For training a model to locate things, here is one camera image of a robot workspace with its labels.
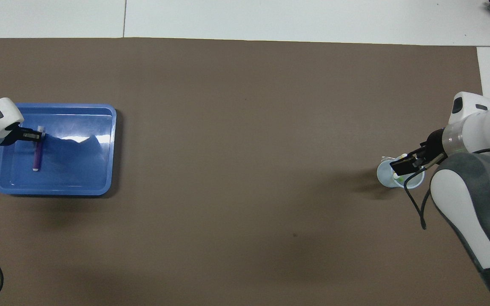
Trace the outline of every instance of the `white floor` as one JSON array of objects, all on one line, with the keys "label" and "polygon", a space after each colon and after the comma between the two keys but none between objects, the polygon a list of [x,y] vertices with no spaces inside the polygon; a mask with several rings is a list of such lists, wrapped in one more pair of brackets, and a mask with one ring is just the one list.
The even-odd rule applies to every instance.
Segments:
[{"label": "white floor", "polygon": [[0,0],[0,37],[203,39],[478,46],[490,97],[486,0]]}]

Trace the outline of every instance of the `brown table surface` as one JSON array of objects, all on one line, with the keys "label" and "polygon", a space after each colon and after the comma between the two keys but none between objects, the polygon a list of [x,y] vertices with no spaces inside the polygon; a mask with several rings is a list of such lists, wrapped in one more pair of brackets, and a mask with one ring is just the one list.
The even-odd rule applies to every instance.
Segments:
[{"label": "brown table surface", "polygon": [[474,47],[0,39],[0,97],[118,111],[106,195],[0,194],[0,305],[490,305],[375,175],[459,91]]}]

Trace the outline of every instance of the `blue tray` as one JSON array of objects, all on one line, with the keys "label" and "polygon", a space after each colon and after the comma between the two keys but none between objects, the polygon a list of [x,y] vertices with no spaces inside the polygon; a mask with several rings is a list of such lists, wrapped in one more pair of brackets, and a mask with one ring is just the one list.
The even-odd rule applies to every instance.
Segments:
[{"label": "blue tray", "polygon": [[107,104],[16,103],[23,127],[45,127],[38,172],[35,143],[0,147],[0,192],[6,194],[100,196],[113,173],[117,112]]}]

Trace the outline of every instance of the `purple marker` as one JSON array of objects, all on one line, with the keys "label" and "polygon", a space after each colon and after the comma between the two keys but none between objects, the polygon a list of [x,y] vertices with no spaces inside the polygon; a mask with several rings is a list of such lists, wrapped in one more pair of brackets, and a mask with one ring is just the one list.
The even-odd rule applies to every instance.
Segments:
[{"label": "purple marker", "polygon": [[35,153],[33,153],[33,171],[39,171],[41,167],[41,154],[43,153],[43,141],[45,140],[45,127],[40,125],[37,127],[39,132],[42,132],[41,141],[35,143]]}]

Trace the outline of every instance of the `brown mat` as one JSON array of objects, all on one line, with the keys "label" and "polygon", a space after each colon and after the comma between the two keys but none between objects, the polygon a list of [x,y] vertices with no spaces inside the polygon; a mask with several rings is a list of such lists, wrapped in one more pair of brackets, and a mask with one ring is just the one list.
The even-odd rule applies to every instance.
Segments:
[{"label": "brown mat", "polygon": [[0,97],[119,112],[104,197],[0,194],[0,305],[490,305],[375,176],[459,91],[474,47],[0,39]]}]

